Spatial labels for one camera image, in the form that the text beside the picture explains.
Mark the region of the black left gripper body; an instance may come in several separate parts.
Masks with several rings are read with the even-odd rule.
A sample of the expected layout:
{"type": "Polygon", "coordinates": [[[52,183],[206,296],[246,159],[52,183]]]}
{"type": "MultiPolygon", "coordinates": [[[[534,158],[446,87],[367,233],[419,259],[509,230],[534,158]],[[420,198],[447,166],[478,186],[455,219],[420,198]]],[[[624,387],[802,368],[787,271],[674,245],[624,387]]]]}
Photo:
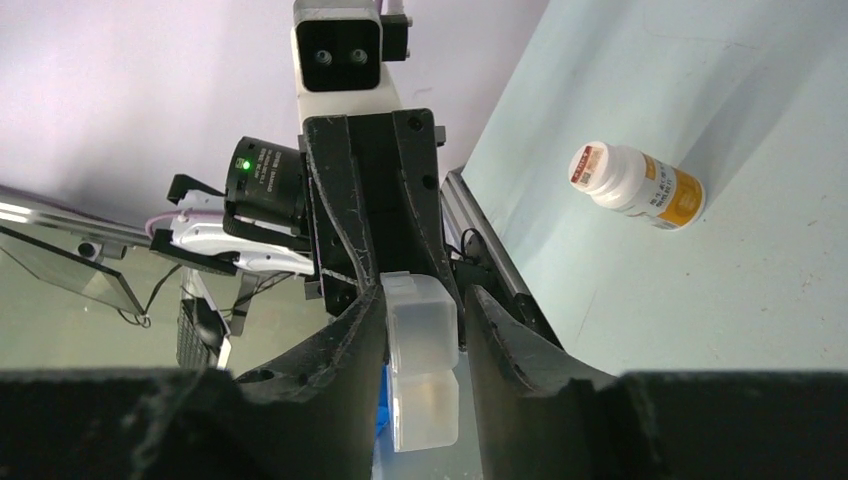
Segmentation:
{"type": "MultiPolygon", "coordinates": [[[[355,138],[354,155],[359,161],[359,174],[365,192],[368,220],[376,254],[378,279],[381,274],[391,272],[410,272],[411,226],[405,218],[405,208],[401,197],[399,181],[399,154],[395,138],[391,113],[379,113],[379,120],[365,128],[355,138]]],[[[304,165],[309,183],[308,169],[303,149],[304,165]]],[[[346,251],[338,236],[331,238],[330,252],[334,266],[350,279],[340,280],[327,275],[317,274],[320,280],[320,294],[326,310],[331,315],[339,315],[358,297],[356,277],[346,251]]]]}

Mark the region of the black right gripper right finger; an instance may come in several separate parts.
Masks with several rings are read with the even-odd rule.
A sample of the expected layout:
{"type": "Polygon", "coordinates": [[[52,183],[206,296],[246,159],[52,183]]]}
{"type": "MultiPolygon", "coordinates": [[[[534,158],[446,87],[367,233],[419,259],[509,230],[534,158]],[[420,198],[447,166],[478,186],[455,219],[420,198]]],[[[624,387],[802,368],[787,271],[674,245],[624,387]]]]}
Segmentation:
{"type": "Polygon", "coordinates": [[[816,371],[637,371],[614,377],[465,298],[488,479],[843,479],[847,377],[816,371]]]}

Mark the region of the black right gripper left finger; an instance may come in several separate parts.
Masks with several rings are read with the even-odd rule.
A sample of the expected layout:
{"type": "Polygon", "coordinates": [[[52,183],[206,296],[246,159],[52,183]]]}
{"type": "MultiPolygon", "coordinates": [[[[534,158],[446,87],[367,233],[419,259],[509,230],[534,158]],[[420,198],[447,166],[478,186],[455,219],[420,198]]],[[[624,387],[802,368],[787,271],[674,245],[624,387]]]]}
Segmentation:
{"type": "Polygon", "coordinates": [[[367,479],[386,341],[367,288],[239,378],[215,368],[5,371],[5,479],[367,479]]]}

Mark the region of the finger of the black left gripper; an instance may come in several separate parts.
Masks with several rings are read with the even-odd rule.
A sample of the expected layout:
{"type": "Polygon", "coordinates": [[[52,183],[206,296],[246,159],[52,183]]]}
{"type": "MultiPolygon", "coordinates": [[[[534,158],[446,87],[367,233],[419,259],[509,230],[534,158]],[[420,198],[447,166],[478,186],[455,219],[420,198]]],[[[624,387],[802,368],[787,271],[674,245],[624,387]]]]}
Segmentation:
{"type": "Polygon", "coordinates": [[[311,207],[313,262],[317,274],[348,281],[334,266],[331,238],[338,236],[346,251],[360,292],[380,289],[359,174],[354,155],[355,136],[370,127],[379,114],[312,116],[303,121],[303,149],[308,169],[307,187],[311,207]]]}
{"type": "Polygon", "coordinates": [[[411,226],[410,271],[439,280],[462,312],[445,250],[433,113],[426,108],[396,110],[391,118],[399,154],[401,197],[411,226]]]}

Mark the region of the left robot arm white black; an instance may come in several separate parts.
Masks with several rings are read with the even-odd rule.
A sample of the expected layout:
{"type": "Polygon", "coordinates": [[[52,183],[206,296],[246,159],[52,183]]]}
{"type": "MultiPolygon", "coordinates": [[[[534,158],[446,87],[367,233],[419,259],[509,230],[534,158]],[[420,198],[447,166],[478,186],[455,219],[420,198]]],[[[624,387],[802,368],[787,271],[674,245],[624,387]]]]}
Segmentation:
{"type": "Polygon", "coordinates": [[[192,253],[159,231],[153,250],[225,275],[245,267],[245,241],[303,254],[300,272],[333,316],[390,272],[434,277],[457,297],[438,192],[443,141],[427,109],[312,117],[297,148],[245,137],[221,194],[233,244],[192,253]]]}

